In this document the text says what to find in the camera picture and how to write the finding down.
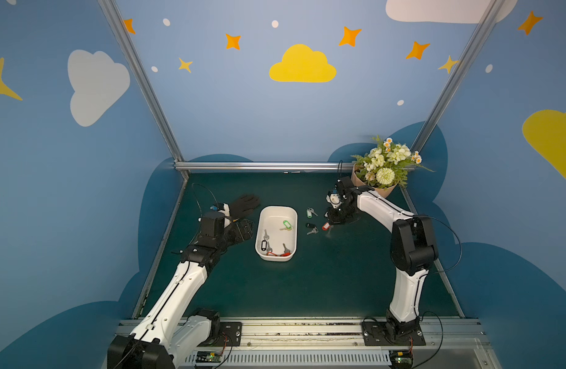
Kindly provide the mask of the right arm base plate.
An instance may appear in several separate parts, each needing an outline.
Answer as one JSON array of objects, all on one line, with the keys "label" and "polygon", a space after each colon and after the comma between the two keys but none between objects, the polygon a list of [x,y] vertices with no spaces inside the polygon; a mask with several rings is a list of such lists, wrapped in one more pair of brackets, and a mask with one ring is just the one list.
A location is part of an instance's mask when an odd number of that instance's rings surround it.
[{"label": "right arm base plate", "polygon": [[425,346],[426,341],[420,325],[415,322],[405,326],[387,321],[366,319],[361,323],[366,346]]}]

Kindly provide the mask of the key with black solid tag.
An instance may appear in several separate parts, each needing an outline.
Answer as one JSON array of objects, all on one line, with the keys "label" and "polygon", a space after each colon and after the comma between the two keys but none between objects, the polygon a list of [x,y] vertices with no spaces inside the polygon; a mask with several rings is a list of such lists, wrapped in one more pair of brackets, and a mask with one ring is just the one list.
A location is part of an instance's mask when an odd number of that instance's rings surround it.
[{"label": "key with black solid tag", "polygon": [[315,224],[312,223],[307,223],[306,228],[309,230],[307,232],[308,235],[313,235],[313,234],[317,234],[318,233],[318,227]]}]

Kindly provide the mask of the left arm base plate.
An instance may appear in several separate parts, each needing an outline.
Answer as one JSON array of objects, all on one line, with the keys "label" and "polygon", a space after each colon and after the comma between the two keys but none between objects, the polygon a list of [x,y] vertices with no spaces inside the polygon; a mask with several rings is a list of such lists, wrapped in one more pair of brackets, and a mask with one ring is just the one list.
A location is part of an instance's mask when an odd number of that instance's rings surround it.
[{"label": "left arm base plate", "polygon": [[200,347],[239,347],[242,339],[243,323],[240,321],[222,322],[216,333],[199,344]]}]

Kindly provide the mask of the key with black window tag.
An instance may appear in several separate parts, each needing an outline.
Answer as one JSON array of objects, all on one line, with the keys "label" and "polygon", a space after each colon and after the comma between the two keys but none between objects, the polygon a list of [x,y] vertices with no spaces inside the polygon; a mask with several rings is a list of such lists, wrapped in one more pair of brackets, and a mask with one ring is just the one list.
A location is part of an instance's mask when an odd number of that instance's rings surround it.
[{"label": "key with black window tag", "polygon": [[271,251],[269,245],[269,234],[266,229],[264,230],[263,239],[261,240],[260,250],[264,252],[266,255]]}]

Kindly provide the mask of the key with green tag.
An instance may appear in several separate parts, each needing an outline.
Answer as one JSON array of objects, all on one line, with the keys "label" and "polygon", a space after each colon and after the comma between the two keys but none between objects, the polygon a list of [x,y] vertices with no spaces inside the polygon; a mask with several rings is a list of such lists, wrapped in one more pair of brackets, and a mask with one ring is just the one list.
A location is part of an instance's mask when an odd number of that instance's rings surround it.
[{"label": "key with green tag", "polygon": [[283,225],[283,227],[281,228],[281,231],[292,231],[293,230],[293,225],[287,220],[284,220],[282,225]]},{"label": "key with green tag", "polygon": [[306,215],[309,219],[317,217],[318,214],[315,212],[315,210],[313,208],[307,208],[306,209]]}]

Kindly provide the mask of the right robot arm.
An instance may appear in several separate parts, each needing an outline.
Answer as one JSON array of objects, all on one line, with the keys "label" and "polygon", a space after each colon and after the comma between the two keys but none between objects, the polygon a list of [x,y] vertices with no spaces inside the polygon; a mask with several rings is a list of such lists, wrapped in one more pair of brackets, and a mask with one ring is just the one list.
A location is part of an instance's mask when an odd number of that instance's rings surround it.
[{"label": "right robot arm", "polygon": [[424,282],[438,259],[432,220],[398,207],[367,185],[354,185],[349,177],[336,181],[327,202],[329,224],[345,224],[364,212],[391,232],[390,259],[396,280],[385,330],[392,341],[417,331]]}]

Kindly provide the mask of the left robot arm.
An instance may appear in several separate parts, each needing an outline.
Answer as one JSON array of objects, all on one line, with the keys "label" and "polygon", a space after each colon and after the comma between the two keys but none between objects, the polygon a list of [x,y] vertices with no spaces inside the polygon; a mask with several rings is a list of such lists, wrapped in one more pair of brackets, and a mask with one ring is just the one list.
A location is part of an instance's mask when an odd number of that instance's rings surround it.
[{"label": "left robot arm", "polygon": [[177,368],[200,344],[218,341],[220,316],[216,311],[200,308],[185,324],[179,323],[221,256],[229,247],[252,237],[253,223],[248,219],[230,221],[223,212],[206,212],[152,309],[129,335],[113,339],[106,367]]}]

